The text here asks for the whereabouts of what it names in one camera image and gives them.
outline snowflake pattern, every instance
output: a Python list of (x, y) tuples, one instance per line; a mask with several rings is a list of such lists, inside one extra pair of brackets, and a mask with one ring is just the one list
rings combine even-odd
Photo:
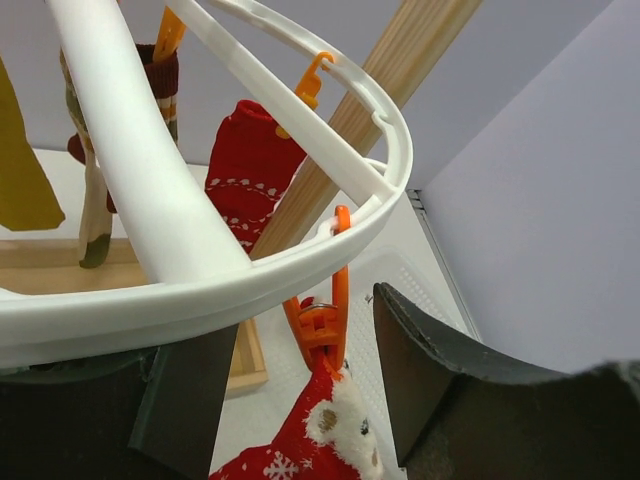
[(292, 480), (293, 475), (298, 473), (298, 467), (282, 453), (276, 452), (273, 462), (265, 467), (263, 473), (269, 480)]

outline black object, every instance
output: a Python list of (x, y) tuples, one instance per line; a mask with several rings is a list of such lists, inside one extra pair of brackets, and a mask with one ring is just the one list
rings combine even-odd
[(640, 479), (639, 362), (574, 375), (536, 367), (387, 284), (374, 287), (374, 319), (409, 480)]
[(0, 479), (206, 479), (236, 331), (0, 377)]

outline wooden frame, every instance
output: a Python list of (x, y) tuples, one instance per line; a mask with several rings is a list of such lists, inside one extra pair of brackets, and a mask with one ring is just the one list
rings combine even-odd
[[(402, 108), (481, 2), (404, 0), (363, 69)], [(363, 155), (381, 135), (370, 115), (351, 94), (342, 99), (329, 125)], [(307, 159), (251, 257), (266, 257), (298, 244), (337, 193), (338, 187), (331, 179)]]
[[(77, 239), (0, 241), (0, 287), (29, 294), (87, 292), (144, 285), (147, 278), (127, 239), (112, 239), (98, 268), (78, 265)], [(233, 351), (227, 396), (268, 380), (254, 319), (243, 322)]]

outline dark red fabric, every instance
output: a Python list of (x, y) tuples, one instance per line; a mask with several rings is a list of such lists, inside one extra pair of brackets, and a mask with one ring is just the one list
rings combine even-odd
[(211, 152), (205, 191), (247, 252), (306, 156), (293, 139), (276, 135), (277, 126), (259, 104), (241, 100)]
[[(335, 381), (331, 367), (325, 361), (316, 362), (311, 380), (273, 442), (244, 450), (209, 479), (359, 480), (360, 474), (336, 455), (332, 444), (319, 445), (306, 431), (309, 413), (319, 402), (331, 400)], [(360, 436), (361, 432), (356, 431), (354, 435)]]
[(307, 297), (300, 302), (300, 308), (305, 309), (313, 305), (314, 297)]

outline white teddy bear face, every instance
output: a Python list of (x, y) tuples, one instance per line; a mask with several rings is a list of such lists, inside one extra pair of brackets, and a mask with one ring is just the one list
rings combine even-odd
[(331, 444), (361, 480), (380, 480), (383, 467), (367, 410), (348, 370), (340, 373), (343, 378), (334, 384), (333, 400), (323, 400), (309, 413), (307, 436), (319, 445)]

